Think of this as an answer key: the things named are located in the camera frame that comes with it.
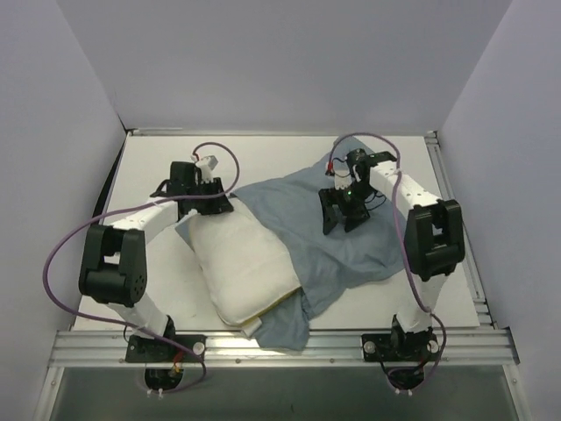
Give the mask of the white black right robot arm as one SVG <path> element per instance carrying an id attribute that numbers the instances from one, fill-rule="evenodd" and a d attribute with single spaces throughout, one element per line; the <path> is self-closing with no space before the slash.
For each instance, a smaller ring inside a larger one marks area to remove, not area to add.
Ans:
<path id="1" fill-rule="evenodd" d="M 318 192 L 323 234 L 339 221 L 351 232 L 370 217 L 368 197 L 382 194 L 393 206 L 410 291 L 394 315 L 388 346 L 407 359 L 435 342 L 432 322 L 441 290 L 465 258 L 462 210 L 454 200 L 430 193 L 401 171 L 401 160 L 390 152 L 367 153 L 359 148 L 344 160 L 348 175 L 334 187 Z"/>

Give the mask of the white pillow with yellow edge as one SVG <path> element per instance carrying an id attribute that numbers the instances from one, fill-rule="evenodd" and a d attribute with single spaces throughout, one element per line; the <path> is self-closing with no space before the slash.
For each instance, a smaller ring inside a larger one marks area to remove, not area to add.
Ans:
<path id="1" fill-rule="evenodd" d="M 245 335 L 301 287 L 288 249 L 257 219 L 237 211 L 194 215 L 186 228 L 217 315 Z"/>

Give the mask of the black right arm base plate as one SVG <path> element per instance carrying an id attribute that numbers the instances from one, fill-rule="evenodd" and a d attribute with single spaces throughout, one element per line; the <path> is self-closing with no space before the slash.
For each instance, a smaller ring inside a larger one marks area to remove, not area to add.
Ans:
<path id="1" fill-rule="evenodd" d="M 433 332 L 365 333 L 361 344 L 364 361 L 384 363 L 434 361 L 440 351 Z"/>

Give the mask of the blue-grey fabric pillowcase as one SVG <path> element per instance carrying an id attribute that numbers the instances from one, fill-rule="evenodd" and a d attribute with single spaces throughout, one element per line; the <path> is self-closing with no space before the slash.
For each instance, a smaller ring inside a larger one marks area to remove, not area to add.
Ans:
<path id="1" fill-rule="evenodd" d="M 310 320 L 346 290 L 402 270 L 392 207 L 383 204 L 351 232 L 338 226 L 324 235 L 318 192 L 330 180 L 324 174 L 329 152 L 323 142 L 247 140 L 237 152 L 242 176 L 231 195 L 234 211 L 257 219 L 284 244 L 301 283 L 248 337 L 264 348 L 300 351 L 309 340 Z"/>

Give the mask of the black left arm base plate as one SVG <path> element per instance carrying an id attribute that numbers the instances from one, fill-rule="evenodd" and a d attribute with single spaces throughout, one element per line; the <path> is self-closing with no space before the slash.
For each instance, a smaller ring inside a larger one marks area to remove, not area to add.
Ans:
<path id="1" fill-rule="evenodd" d="M 131 335 L 128 338 L 128 346 L 124 360 L 128 363 L 160 363 L 178 362 L 178 353 L 182 355 L 182 362 L 195 363 L 198 357 L 203 358 L 206 348 L 205 335 L 201 334 L 178 334 L 174 341 L 188 348 L 195 356 L 180 350 L 157 339 L 143 338 Z"/>

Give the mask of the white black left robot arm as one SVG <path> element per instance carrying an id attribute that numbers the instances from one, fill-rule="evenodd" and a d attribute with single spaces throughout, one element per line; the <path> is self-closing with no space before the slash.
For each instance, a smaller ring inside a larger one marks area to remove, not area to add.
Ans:
<path id="1" fill-rule="evenodd" d="M 194 162 L 172 162 L 169 177 L 149 196 L 145 207 L 87 231 L 80 292 L 134 325 L 156 360 L 174 356 L 177 338 L 173 319 L 146 292 L 146 246 L 192 213 L 215 216 L 233 211 L 222 180 L 213 175 L 216 166 L 213 155 Z"/>

